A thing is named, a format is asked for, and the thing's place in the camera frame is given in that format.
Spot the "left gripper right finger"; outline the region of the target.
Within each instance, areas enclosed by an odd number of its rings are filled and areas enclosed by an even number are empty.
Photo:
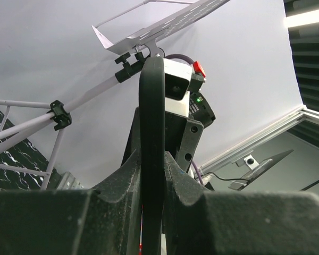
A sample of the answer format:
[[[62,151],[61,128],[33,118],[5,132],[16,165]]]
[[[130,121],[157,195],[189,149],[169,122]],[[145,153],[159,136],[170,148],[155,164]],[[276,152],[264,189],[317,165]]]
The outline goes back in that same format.
[[[319,254],[319,196],[211,191],[164,164],[168,254]]]

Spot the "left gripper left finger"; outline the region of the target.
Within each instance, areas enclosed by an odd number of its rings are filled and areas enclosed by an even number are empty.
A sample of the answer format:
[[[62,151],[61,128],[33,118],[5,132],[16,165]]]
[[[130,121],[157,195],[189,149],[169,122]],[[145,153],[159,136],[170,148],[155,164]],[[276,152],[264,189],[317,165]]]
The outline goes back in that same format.
[[[140,153],[87,190],[0,191],[0,254],[138,254]]]

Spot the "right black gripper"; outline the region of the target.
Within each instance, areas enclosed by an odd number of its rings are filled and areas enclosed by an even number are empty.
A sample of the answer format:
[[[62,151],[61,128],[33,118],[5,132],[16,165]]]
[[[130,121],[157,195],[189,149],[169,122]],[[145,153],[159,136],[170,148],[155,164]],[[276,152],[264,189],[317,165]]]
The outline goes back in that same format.
[[[200,121],[165,113],[164,150],[171,154],[185,172],[189,170],[203,130],[204,126]],[[135,150],[141,150],[142,137],[139,108],[136,108],[121,164],[124,164]]]

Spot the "black phone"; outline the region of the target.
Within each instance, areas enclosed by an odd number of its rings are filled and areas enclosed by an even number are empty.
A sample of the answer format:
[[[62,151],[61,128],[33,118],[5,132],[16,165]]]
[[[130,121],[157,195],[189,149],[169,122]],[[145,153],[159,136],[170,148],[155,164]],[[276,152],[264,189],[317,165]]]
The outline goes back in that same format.
[[[164,60],[146,60],[139,79],[141,143],[142,253],[160,254],[164,201]]]

